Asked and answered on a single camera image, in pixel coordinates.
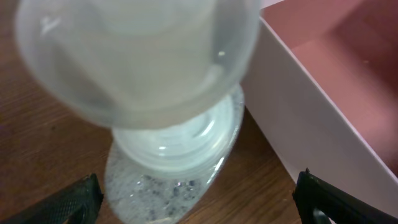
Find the red surface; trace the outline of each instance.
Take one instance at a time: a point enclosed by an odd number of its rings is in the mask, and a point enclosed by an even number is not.
[[[398,174],[398,1],[285,0],[264,18]]]

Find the clear plastic cap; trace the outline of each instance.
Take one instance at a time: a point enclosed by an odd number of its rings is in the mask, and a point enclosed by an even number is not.
[[[152,129],[211,108],[243,77],[260,0],[22,1],[34,76],[87,120]]]

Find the open box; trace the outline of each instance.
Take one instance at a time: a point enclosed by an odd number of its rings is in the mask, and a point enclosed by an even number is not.
[[[396,9],[395,0],[270,6],[242,86],[294,180],[308,167],[398,217]]]

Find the brown wooden surface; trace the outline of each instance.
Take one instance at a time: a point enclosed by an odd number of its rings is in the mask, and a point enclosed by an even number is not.
[[[0,220],[89,173],[103,174],[108,130],[77,118],[23,66],[12,35],[16,0],[0,1]],[[210,190],[182,223],[300,223],[294,183],[246,112]],[[103,203],[97,223],[120,223]]]

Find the wooden table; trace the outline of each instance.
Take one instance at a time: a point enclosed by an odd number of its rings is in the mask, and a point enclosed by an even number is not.
[[[0,220],[92,172],[104,189],[112,141],[108,130],[77,118],[29,76],[12,33],[16,2],[0,1]],[[294,187],[246,111],[223,170],[181,223],[300,223]],[[97,223],[120,223],[107,202]]]

